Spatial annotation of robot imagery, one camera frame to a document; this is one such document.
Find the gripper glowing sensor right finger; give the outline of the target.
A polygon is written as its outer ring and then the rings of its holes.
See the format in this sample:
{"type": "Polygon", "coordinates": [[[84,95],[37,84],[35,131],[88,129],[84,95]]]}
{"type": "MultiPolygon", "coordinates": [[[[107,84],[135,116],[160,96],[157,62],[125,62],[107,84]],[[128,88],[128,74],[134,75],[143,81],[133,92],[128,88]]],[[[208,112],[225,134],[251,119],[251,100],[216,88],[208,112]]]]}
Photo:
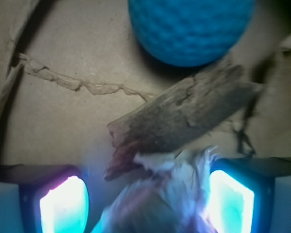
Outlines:
{"type": "Polygon", "coordinates": [[[218,159],[208,209],[218,233],[291,233],[291,157],[218,159]]]}

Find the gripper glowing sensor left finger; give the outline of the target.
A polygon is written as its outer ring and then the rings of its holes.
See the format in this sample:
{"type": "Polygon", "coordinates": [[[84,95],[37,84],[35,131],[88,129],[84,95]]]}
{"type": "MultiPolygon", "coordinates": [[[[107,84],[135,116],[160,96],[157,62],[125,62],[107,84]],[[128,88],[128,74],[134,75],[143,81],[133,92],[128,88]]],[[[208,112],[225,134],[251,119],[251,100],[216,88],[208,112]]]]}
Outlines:
{"type": "Polygon", "coordinates": [[[0,165],[0,233],[83,233],[89,194],[74,165],[0,165]]]}

